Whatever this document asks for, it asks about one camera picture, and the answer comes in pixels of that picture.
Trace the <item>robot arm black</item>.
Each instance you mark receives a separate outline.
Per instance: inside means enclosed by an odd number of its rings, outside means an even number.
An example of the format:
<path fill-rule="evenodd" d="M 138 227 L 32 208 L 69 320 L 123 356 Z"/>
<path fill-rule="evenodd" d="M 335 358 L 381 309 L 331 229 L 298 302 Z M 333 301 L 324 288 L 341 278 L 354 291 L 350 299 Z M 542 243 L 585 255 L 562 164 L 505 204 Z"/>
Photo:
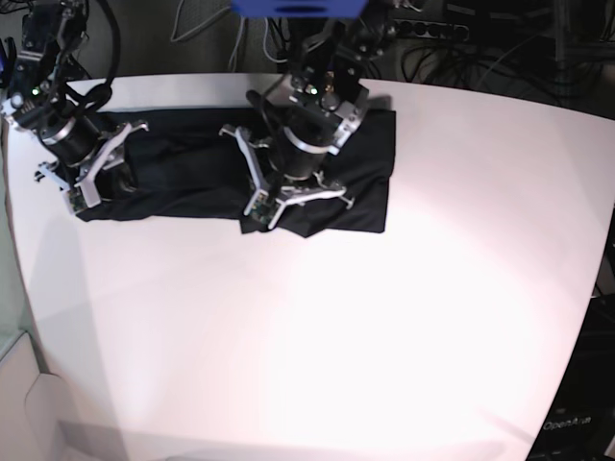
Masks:
<path fill-rule="evenodd" d="M 54 182 L 74 215 L 135 192 L 126 141 L 149 129 L 142 120 L 112 124 L 99 111 L 111 99 L 121 50 L 110 4 L 99 7 L 111 31 L 111 64 L 102 83 L 84 94 L 71 86 L 80 69 L 74 55 L 86 39 L 89 2 L 33 1 L 1 104 L 3 120 L 30 133 L 53 156 L 38 166 L 35 179 Z"/>
<path fill-rule="evenodd" d="M 268 137 L 225 125 L 244 156 L 252 195 L 243 210 L 268 230 L 291 206 L 339 199 L 352 206 L 345 185 L 328 180 L 323 162 L 340 153 L 362 124 L 369 91 L 360 80 L 397 34 L 391 14 L 403 1 L 239 1 L 248 18 L 286 20 L 290 51 L 284 74 L 264 92 L 246 97 Z"/>

